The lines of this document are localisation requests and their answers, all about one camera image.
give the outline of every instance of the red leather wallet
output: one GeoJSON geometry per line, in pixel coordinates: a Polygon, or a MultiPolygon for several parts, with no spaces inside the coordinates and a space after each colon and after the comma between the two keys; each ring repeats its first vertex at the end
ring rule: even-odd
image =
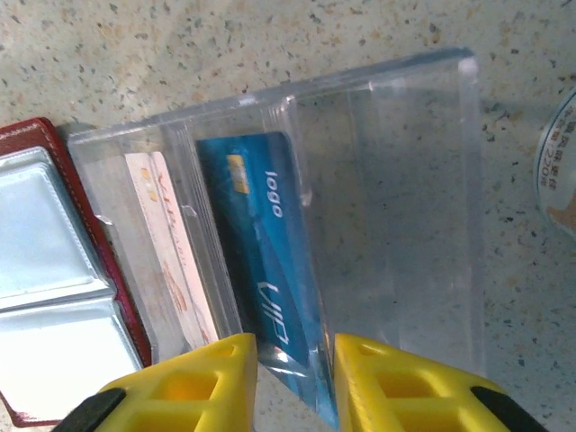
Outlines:
{"type": "MultiPolygon", "coordinates": [[[[149,338],[144,330],[126,283],[123,280],[121,269],[116,263],[113,250],[104,235],[98,219],[92,212],[72,159],[64,143],[60,140],[56,129],[44,118],[20,121],[0,129],[0,155],[38,146],[44,147],[49,152],[54,164],[58,168],[58,172],[94,244],[94,249],[103,265],[104,271],[116,287],[115,300],[117,304],[121,306],[121,315],[124,324],[130,333],[140,360],[144,366],[150,365],[151,347],[149,338]]],[[[6,400],[4,400],[4,405],[8,408],[13,423],[17,427],[53,423],[30,420],[26,418],[25,414],[10,410],[6,400]]]]}

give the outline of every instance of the blue vip card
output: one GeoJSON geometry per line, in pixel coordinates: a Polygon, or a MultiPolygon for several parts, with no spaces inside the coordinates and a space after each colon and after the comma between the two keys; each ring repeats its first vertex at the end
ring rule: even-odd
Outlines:
{"type": "Polygon", "coordinates": [[[230,280],[260,362],[338,425],[290,141],[281,132],[197,142],[230,280]]]}

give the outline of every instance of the speckled countertop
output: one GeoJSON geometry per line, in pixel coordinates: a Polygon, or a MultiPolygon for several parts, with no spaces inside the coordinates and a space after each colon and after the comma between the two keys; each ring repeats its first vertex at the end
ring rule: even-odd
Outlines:
{"type": "MultiPolygon", "coordinates": [[[[447,45],[481,64],[489,377],[576,428],[576,248],[536,209],[543,126],[576,85],[572,0],[4,1],[0,123],[104,126],[447,45]]],[[[262,430],[316,430],[261,380],[262,430]]],[[[0,428],[11,430],[0,411],[0,428]]]]}

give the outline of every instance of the wallet stitching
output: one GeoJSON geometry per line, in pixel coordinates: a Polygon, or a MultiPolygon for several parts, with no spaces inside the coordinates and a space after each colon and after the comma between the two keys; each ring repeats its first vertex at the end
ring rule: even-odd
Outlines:
{"type": "MultiPolygon", "coordinates": [[[[90,239],[92,239],[93,243],[94,243],[94,247],[97,246],[97,241],[96,241],[96,236],[94,234],[94,232],[92,231],[92,228],[90,227],[88,218],[86,217],[86,213],[82,210],[82,206],[80,205],[80,201],[78,200],[76,193],[74,192],[74,188],[72,187],[72,184],[70,183],[68,176],[66,174],[66,170],[64,169],[64,166],[62,164],[62,160],[60,159],[59,155],[58,155],[58,149],[56,148],[55,143],[53,142],[53,140],[50,138],[50,135],[48,135],[48,133],[46,133],[46,131],[44,130],[44,128],[42,128],[38,123],[33,123],[31,125],[28,126],[24,126],[23,128],[19,128],[19,129],[15,129],[15,130],[11,130],[9,132],[6,132],[2,135],[0,135],[0,140],[5,140],[7,138],[12,138],[15,136],[18,136],[22,133],[28,132],[28,131],[34,131],[36,129],[40,128],[40,131],[42,132],[42,135],[44,136],[44,139],[48,142],[48,145],[50,147],[50,149],[53,151],[53,156],[56,159],[56,164],[58,165],[58,167],[60,168],[60,174],[63,177],[64,182],[66,183],[66,185],[68,186],[68,191],[70,192],[70,195],[72,197],[72,200],[74,201],[74,203],[76,204],[76,209],[78,210],[78,212],[80,213],[80,216],[82,218],[82,220],[84,221],[84,226],[86,228],[86,230],[88,231],[88,235],[90,236],[90,239]]],[[[108,258],[107,254],[103,254],[101,256],[102,260],[104,261],[104,264],[106,265],[107,268],[112,267],[111,263],[110,263],[110,259],[108,258]]],[[[128,332],[130,333],[130,335],[132,336],[132,342],[136,345],[136,349],[139,351],[140,356],[143,355],[144,353],[144,349],[143,346],[141,344],[141,342],[139,341],[138,337],[135,337],[135,334],[133,332],[133,330],[131,329],[131,326],[126,326],[126,329],[128,330],[128,332]]]]}

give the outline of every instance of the clear plastic card holder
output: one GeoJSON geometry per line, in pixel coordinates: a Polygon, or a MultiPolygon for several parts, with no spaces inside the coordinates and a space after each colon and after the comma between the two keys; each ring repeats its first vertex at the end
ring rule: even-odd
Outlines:
{"type": "MultiPolygon", "coordinates": [[[[159,264],[123,155],[162,153],[223,334],[241,326],[198,146],[281,132],[313,282],[297,277],[304,292],[314,288],[319,349],[329,356],[335,333],[356,333],[483,374],[477,74],[468,49],[441,49],[77,134],[70,151],[143,303],[151,295],[143,286],[165,288],[136,276],[137,263],[159,264]]],[[[328,417],[318,400],[312,407],[328,417]]]]}

